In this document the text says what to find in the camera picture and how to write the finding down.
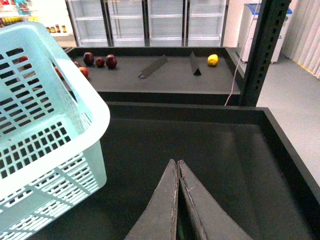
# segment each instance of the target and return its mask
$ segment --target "plastic basket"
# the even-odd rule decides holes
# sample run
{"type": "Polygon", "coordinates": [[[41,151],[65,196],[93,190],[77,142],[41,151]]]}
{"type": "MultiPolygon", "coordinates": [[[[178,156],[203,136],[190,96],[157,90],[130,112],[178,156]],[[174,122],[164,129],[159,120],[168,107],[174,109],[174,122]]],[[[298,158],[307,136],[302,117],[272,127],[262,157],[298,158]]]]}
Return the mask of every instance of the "plastic basket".
{"type": "Polygon", "coordinates": [[[42,24],[4,27],[0,42],[0,239],[22,240],[106,183],[110,113],[42,24]]]}

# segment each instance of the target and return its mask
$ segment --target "curtain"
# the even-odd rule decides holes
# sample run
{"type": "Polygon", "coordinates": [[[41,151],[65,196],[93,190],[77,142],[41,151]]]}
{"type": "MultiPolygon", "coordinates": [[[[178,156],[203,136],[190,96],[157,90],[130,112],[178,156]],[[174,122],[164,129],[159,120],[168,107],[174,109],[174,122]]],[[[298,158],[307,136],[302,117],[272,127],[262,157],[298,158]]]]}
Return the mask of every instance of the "curtain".
{"type": "Polygon", "coordinates": [[[320,0],[299,0],[282,53],[320,79],[320,0]]]}

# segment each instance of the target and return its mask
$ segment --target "glass door refrigerator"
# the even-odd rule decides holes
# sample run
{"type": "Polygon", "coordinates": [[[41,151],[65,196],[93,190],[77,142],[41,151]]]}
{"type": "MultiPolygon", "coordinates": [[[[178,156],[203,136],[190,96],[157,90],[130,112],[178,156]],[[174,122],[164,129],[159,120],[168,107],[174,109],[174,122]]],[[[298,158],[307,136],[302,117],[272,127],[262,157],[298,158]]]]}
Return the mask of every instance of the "glass door refrigerator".
{"type": "Polygon", "coordinates": [[[108,47],[100,0],[66,0],[78,47],[108,47]]]}
{"type": "Polygon", "coordinates": [[[115,47],[144,47],[144,0],[108,0],[104,10],[115,47]]]}
{"type": "Polygon", "coordinates": [[[220,47],[228,0],[187,0],[186,46],[220,47]]]}
{"type": "Polygon", "coordinates": [[[79,47],[219,47],[229,0],[66,0],[79,47]]]}
{"type": "Polygon", "coordinates": [[[183,7],[183,0],[148,0],[151,47],[182,46],[183,7]]]}

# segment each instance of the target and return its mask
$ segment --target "perforated metal post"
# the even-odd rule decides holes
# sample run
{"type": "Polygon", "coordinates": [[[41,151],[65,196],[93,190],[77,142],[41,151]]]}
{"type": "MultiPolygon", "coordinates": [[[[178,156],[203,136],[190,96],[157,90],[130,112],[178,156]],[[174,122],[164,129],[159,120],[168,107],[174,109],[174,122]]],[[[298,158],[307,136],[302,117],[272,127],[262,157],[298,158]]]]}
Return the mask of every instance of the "perforated metal post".
{"type": "Polygon", "coordinates": [[[262,0],[244,79],[237,81],[240,106],[257,105],[290,3],[291,0],[262,0]]]}

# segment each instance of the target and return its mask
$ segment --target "yellow lemon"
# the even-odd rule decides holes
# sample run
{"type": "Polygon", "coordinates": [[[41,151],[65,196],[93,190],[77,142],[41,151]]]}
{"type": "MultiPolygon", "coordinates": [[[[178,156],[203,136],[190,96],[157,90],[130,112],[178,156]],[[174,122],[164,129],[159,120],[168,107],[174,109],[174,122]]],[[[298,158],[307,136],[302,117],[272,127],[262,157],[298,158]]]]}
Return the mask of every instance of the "yellow lemon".
{"type": "Polygon", "coordinates": [[[212,54],[208,57],[208,65],[215,66],[219,61],[217,54],[212,54]]]}

